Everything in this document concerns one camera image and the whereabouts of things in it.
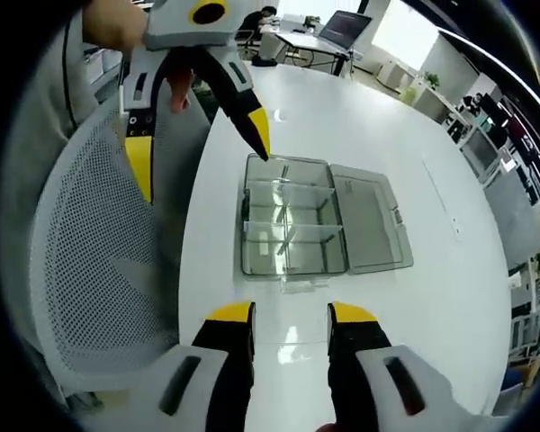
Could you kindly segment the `person's left hand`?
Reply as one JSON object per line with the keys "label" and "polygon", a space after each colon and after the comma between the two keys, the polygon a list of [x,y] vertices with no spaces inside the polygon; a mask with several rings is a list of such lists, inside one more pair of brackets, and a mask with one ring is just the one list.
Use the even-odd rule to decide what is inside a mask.
{"label": "person's left hand", "polygon": [[169,107],[172,113],[181,113],[190,106],[190,91],[194,73],[188,66],[174,64],[167,70],[166,81],[171,90]]}

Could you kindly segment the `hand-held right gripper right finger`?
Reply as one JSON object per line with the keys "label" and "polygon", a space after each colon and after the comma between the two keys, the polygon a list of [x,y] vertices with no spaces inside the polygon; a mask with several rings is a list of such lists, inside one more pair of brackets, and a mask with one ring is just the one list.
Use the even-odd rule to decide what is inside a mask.
{"label": "hand-held right gripper right finger", "polygon": [[472,414],[448,379],[392,345],[369,311],[328,304],[328,386],[341,431],[502,431],[508,417]]}

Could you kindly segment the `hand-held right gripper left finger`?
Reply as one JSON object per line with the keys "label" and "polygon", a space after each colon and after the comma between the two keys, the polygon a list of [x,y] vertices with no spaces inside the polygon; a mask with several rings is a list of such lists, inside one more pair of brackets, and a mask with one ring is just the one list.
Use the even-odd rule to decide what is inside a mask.
{"label": "hand-held right gripper left finger", "polygon": [[77,418],[81,431],[242,431],[254,384],[256,305],[212,311],[189,345],[144,368],[117,408]]}

